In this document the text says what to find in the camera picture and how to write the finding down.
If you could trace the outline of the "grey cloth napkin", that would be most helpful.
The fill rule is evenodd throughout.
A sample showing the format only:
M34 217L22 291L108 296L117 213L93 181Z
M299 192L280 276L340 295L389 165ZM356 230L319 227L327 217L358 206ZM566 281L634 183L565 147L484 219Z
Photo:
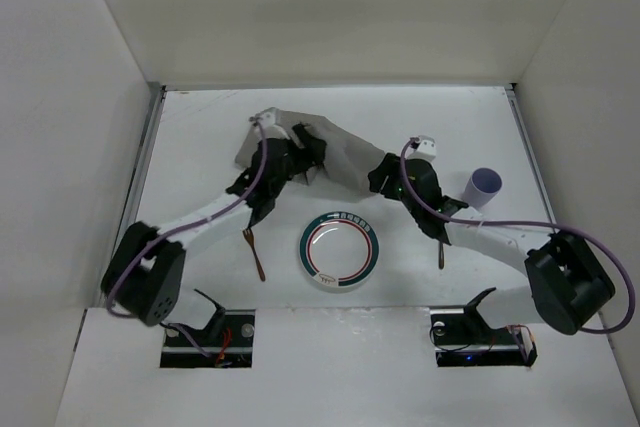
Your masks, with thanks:
M278 110L278 124L287 131L289 139L298 147L302 145L292 130L298 123L305 124L310 133L327 143L322 165L329 180L359 195L371 195L367 176L382 162L386 155L384 150L344 130L324 116Z

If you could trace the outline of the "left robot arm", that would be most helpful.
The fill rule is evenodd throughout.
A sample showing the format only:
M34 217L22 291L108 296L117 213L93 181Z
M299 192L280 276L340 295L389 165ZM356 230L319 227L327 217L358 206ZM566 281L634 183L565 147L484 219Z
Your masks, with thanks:
M100 285L111 315L149 327L170 318L184 305L188 257L261 222L287 182L323 163L326 142L308 126L294 125L292 136L278 126L254 127L259 141L249 166L217 199L163 226L137 221L126 229Z

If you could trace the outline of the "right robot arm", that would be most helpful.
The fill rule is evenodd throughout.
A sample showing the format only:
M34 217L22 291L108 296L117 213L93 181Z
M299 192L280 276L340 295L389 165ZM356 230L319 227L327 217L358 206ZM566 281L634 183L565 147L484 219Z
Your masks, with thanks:
M443 194L434 168L421 156L381 152L367 160L363 175L370 192L402 203L427 237L522 273L528 282L520 295L523 306L555 331L606 335L627 326L626 320L609 327L588 325L616 293L596 255L620 263L588 234L543 221L488 220L470 203Z

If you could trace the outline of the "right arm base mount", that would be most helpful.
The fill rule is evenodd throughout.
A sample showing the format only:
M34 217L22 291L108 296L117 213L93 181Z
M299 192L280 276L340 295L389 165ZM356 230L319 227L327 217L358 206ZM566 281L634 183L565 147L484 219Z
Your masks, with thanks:
M491 328L478 312L481 302L495 290L495 287L485 289L464 305L430 310L428 336L438 367L531 368L534 365L538 350L527 326Z

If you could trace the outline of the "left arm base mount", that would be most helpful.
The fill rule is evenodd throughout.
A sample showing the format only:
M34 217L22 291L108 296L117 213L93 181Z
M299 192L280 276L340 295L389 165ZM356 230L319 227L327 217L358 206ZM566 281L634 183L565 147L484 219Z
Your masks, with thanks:
M159 366L163 369L249 369L256 312L227 309L204 292L181 294L165 322Z

